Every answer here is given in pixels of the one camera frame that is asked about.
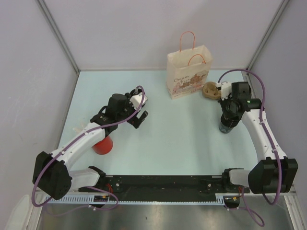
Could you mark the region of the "beige paper takeout bag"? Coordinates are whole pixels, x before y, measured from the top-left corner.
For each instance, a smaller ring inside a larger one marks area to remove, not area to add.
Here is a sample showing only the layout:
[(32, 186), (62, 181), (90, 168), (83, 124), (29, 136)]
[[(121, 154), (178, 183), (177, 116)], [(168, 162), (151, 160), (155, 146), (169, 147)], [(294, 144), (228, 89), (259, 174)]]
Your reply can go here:
[(207, 80), (213, 57), (205, 45), (167, 54), (166, 87), (171, 99), (177, 99), (201, 90)]

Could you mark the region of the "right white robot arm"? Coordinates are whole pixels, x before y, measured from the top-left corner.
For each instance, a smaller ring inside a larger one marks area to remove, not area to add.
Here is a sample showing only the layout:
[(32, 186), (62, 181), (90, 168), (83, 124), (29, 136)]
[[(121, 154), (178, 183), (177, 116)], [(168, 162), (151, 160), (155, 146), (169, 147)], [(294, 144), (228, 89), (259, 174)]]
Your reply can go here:
[(228, 81), (217, 83), (221, 93), (222, 109), (219, 129), (230, 133), (239, 123), (248, 130), (258, 163), (252, 170), (228, 169), (229, 176), (221, 180), (226, 192), (233, 192), (239, 185), (248, 187), (254, 194), (287, 193), (290, 191), (298, 163), (287, 157), (276, 141), (262, 109), (262, 101), (251, 97), (247, 82)]

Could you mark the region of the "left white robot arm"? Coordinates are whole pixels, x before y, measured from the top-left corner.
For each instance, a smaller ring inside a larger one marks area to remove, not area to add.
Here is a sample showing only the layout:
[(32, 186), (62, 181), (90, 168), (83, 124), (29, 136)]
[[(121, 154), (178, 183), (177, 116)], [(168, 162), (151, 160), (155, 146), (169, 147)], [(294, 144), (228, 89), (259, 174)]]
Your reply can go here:
[(72, 167), (84, 153), (105, 140), (120, 124), (128, 122), (138, 129), (148, 115), (144, 111), (141, 117), (137, 117), (147, 100), (142, 86), (126, 94), (113, 94), (108, 104), (69, 143), (51, 153), (43, 151), (37, 155), (33, 189), (39, 188), (55, 200), (63, 198), (69, 191), (87, 186), (97, 192), (102, 191), (106, 180), (100, 169), (89, 166), (84, 170), (73, 171)]

